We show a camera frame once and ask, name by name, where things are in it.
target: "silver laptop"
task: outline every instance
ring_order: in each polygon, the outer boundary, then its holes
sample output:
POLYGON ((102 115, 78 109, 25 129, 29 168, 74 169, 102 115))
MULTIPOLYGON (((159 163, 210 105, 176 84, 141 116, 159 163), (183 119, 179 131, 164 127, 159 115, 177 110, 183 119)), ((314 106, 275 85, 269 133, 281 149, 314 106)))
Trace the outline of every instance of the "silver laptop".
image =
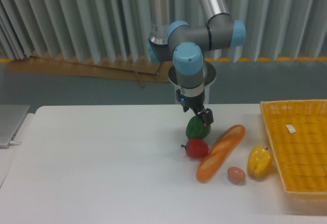
POLYGON ((8 148, 22 125, 29 105, 0 104, 0 148, 8 148))

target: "egg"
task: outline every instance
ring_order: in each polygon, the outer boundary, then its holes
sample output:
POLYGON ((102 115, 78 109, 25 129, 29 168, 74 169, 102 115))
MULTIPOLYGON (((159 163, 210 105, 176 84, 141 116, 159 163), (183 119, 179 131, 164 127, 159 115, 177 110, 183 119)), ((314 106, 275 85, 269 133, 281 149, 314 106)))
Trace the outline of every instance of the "egg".
POLYGON ((238 167, 230 167, 227 174, 229 179, 237 185, 245 182, 246 175, 244 171, 238 167))

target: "yellow bell pepper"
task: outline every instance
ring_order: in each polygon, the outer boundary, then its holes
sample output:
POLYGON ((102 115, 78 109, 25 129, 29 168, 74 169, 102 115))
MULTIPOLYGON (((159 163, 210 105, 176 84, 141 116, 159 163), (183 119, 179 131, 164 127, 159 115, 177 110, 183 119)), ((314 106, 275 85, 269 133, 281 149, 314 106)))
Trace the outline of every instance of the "yellow bell pepper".
POLYGON ((247 171, 254 177, 263 176, 270 168, 272 162, 272 154, 268 148, 256 146, 252 149, 248 161, 247 171))

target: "plastic basket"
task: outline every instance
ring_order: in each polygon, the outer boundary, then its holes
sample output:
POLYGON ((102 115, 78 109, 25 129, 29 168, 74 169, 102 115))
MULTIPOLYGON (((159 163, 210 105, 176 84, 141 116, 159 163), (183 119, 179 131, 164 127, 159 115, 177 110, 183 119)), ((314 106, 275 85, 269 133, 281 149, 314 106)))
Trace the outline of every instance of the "plastic basket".
POLYGON ((327 100, 261 102, 261 113, 284 190, 327 197, 327 100))

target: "cardboard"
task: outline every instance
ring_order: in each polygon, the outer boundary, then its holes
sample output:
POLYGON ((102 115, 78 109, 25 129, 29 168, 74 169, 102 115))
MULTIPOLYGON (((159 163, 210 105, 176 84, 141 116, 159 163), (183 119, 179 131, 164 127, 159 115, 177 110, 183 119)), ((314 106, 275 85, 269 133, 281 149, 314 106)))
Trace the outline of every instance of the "cardboard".
POLYGON ((49 59, 49 60, 57 60, 69 63, 76 63, 76 64, 87 64, 87 65, 95 65, 95 66, 102 66, 107 68, 113 69, 120 69, 120 70, 127 70, 127 71, 135 71, 135 72, 143 72, 149 74, 156 74, 160 67, 160 64, 154 64, 146 59, 145 56, 140 56, 135 62, 132 61, 131 55, 128 56, 127 61, 124 61, 123 58, 118 55, 117 59, 114 63, 110 62, 108 58, 103 58, 98 64, 95 64, 92 58, 88 58, 83 62, 78 62, 76 56, 69 60, 65 60, 62 54, 58 54, 55 57, 51 57, 48 52, 44 53, 41 56, 38 56, 37 53, 34 51, 32 56, 34 58, 42 58, 42 59, 49 59))
POLYGON ((42 58, 25 58, 14 60, 8 63, 5 71, 21 73, 38 73, 48 75, 100 77, 109 79, 137 80, 152 82, 169 82, 168 70, 172 62, 165 62, 158 65, 155 74, 141 73, 136 71, 105 68, 96 65, 77 64, 42 58))

